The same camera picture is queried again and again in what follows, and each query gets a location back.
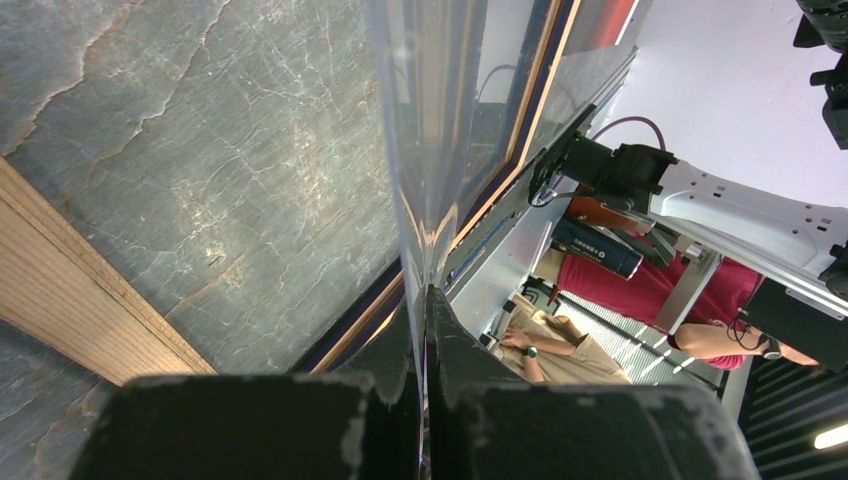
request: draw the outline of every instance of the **red shirt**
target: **red shirt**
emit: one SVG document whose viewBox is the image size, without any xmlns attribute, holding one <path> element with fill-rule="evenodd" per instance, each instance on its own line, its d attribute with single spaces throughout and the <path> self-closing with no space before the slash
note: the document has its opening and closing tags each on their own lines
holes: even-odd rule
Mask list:
<svg viewBox="0 0 848 480">
<path fill-rule="evenodd" d="M 654 327 L 654 321 L 686 266 L 680 255 L 667 268 L 643 263 L 630 281 L 591 260 L 568 255 L 559 276 L 559 288 L 625 317 Z M 757 272 L 725 259 L 686 318 L 686 323 L 727 326 L 757 287 Z M 744 323 L 737 322 L 737 328 Z M 705 360 L 725 370 L 739 368 L 743 355 Z"/>
</svg>

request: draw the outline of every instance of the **watch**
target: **watch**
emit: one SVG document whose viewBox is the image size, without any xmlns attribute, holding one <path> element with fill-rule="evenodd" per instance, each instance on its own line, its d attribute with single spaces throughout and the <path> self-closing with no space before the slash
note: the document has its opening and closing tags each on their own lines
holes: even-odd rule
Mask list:
<svg viewBox="0 0 848 480">
<path fill-rule="evenodd" d="M 766 360 L 777 360 L 783 357 L 783 352 L 780 351 L 780 342 L 765 333 L 763 334 L 763 337 L 766 337 L 766 339 L 763 340 L 763 338 L 760 337 L 761 345 L 768 342 L 768 347 L 766 347 L 765 351 L 763 351 L 763 358 Z"/>
</svg>

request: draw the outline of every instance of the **person in red shirt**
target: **person in red shirt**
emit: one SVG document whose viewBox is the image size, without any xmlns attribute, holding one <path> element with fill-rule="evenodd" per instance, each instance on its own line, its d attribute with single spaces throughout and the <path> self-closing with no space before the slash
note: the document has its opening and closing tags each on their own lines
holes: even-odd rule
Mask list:
<svg viewBox="0 0 848 480">
<path fill-rule="evenodd" d="M 655 326 L 657 314 L 685 270 L 678 254 L 666 268 L 645 262 L 633 278 L 625 280 L 591 260 L 551 249 L 539 262 L 535 276 L 556 284 L 560 290 L 659 329 Z M 668 337 L 669 345 L 724 370 L 739 368 L 748 355 L 761 355 L 768 347 L 768 343 L 757 346 L 762 332 L 752 327 L 743 334 L 745 324 L 734 322 L 759 281 L 757 272 L 725 259 L 686 321 Z M 732 328 L 739 333 L 733 335 Z M 788 345 L 781 343 L 780 349 L 788 360 L 818 365 Z"/>
</svg>

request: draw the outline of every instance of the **person in beige shirt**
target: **person in beige shirt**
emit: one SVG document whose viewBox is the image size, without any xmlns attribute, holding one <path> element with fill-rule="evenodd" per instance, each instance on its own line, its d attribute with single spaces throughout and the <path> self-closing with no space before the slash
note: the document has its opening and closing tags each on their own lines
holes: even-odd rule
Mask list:
<svg viewBox="0 0 848 480">
<path fill-rule="evenodd" d="M 568 319 L 537 310 L 521 295 L 499 348 L 507 368 L 531 383 L 549 385 L 630 385 L 615 360 Z M 536 356 L 528 355 L 530 347 Z"/>
</svg>

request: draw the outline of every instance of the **person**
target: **person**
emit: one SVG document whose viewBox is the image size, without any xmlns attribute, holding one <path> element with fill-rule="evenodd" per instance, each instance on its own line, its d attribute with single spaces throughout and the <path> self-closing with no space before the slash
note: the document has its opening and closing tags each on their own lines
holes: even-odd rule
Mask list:
<svg viewBox="0 0 848 480">
<path fill-rule="evenodd" d="M 586 301 L 657 328 L 655 319 L 686 266 L 678 254 L 666 268 L 647 262 L 630 280 L 577 255 L 550 249 L 542 257 L 534 276 Z M 742 366 L 750 355 L 762 355 L 769 344 L 761 343 L 762 332 L 737 319 L 756 291 L 761 276 L 738 262 L 725 259 L 716 270 L 668 343 L 693 358 L 723 370 Z M 780 344 L 784 358 L 801 365 L 818 362 L 789 345 Z"/>
<path fill-rule="evenodd" d="M 629 385 L 630 378 L 594 339 L 568 317 L 536 310 L 515 295 L 510 326 L 500 348 L 501 361 L 531 383 L 548 385 Z M 535 356 L 528 354 L 535 349 Z"/>
</svg>

